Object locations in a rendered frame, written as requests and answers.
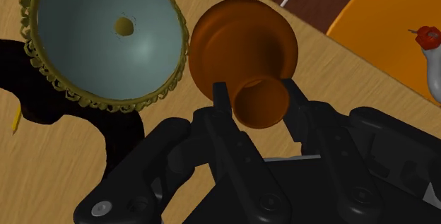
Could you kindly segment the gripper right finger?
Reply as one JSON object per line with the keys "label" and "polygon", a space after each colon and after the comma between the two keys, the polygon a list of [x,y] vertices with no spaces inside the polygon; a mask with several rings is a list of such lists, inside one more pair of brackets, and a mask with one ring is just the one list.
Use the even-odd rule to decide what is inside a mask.
{"label": "gripper right finger", "polygon": [[329,178],[336,212],[345,224],[441,224],[441,140],[372,107],[349,115],[308,100],[283,80],[290,107],[283,121],[318,155]]}

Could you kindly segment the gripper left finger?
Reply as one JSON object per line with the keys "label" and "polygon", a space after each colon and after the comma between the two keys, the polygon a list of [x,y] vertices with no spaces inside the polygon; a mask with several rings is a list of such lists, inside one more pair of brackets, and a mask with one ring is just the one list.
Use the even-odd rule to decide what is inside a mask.
{"label": "gripper left finger", "polygon": [[240,131],[224,83],[192,120],[157,125],[73,214],[75,224],[163,224],[162,213],[199,165],[215,186],[183,224],[290,224],[291,205],[249,136]]}

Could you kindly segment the orange-brown vase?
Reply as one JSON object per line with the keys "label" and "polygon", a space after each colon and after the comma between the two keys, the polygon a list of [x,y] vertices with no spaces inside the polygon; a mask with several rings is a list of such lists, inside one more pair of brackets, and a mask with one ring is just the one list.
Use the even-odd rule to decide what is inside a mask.
{"label": "orange-brown vase", "polygon": [[288,110],[282,79],[292,78],[298,43],[288,21],[258,0],[224,0],[196,23],[189,70],[197,88],[213,98],[224,82],[237,120],[255,129],[280,122]]}

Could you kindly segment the white figure with red top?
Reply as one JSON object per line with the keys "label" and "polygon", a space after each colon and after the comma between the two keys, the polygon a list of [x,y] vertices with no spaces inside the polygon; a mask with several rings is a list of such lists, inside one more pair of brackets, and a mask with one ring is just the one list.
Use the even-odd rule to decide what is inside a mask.
{"label": "white figure with red top", "polygon": [[426,58],[427,83],[430,94],[441,103],[441,30],[436,27],[423,26],[409,30],[416,34],[415,41],[420,45]]}

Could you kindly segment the grey bowl with gold rim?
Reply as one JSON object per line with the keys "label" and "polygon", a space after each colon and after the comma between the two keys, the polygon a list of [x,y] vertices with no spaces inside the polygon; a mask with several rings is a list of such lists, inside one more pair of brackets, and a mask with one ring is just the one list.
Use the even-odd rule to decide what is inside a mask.
{"label": "grey bowl with gold rim", "polygon": [[175,0],[20,0],[30,63],[69,100],[142,110],[174,90],[189,32]]}

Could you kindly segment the thin yellow stick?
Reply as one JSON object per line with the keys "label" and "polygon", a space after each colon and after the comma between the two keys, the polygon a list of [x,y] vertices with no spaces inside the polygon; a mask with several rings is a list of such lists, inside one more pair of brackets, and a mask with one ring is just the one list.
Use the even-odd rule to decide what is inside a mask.
{"label": "thin yellow stick", "polygon": [[13,119],[13,123],[12,123],[12,134],[15,134],[18,130],[19,124],[20,124],[20,120],[22,117],[22,112],[21,112],[21,108],[19,107],[16,111],[16,115]]}

